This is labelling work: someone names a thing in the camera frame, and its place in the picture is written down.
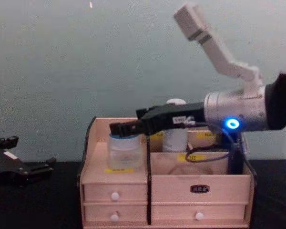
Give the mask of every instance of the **wooden box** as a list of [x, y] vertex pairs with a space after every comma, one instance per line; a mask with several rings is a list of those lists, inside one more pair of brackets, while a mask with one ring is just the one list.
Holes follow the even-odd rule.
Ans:
[[[94, 118], [88, 128], [78, 175], [84, 229], [249, 228], [255, 180], [244, 155], [242, 173], [228, 174], [231, 156], [189, 163], [184, 152], [161, 152], [161, 135], [142, 136], [147, 163], [139, 169], [109, 169], [109, 124], [133, 120]], [[194, 147], [216, 141], [211, 132], [201, 128], [188, 130], [188, 138]], [[245, 140], [239, 140], [243, 152]], [[210, 159], [226, 154], [228, 151], [222, 150], [195, 156]], [[207, 189], [197, 193], [195, 188]]]

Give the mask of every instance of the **blue led light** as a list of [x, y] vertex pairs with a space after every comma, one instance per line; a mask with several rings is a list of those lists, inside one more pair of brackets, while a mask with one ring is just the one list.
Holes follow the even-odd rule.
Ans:
[[237, 121], [235, 118], [229, 118], [226, 120], [225, 125], [229, 129], [237, 129], [239, 127], [239, 121]]

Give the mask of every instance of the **yellow label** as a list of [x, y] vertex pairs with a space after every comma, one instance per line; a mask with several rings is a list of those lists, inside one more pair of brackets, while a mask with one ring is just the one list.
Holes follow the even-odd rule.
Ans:
[[160, 132], [150, 136], [151, 141], [160, 141], [162, 139], [163, 139], [163, 131], [160, 131]]
[[[185, 156], [186, 156], [186, 154], [179, 154], [177, 160], [178, 161], [185, 161]], [[193, 155], [189, 155], [188, 159], [190, 161], [203, 161], [203, 160], [206, 160], [206, 155], [193, 154]]]
[[110, 169], [106, 168], [105, 173], [133, 173], [133, 168], [127, 168], [127, 169]]
[[196, 137], [198, 139], [203, 139], [203, 138], [216, 138], [216, 134], [213, 134], [212, 132], [198, 132], [196, 134]]

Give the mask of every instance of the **black label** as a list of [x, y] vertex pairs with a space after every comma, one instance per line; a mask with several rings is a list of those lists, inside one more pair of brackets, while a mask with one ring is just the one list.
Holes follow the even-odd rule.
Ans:
[[207, 193], [210, 191], [210, 186], [208, 185], [193, 185], [191, 186], [191, 192], [193, 193]]

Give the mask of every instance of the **white sticker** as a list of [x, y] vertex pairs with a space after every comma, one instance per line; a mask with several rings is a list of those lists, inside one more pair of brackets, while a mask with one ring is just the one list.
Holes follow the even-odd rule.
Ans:
[[9, 156], [11, 159], [16, 160], [18, 159], [14, 154], [10, 153], [9, 151], [5, 151], [4, 154]]
[[186, 120], [186, 116], [173, 117], [174, 124], [183, 123], [185, 120]]

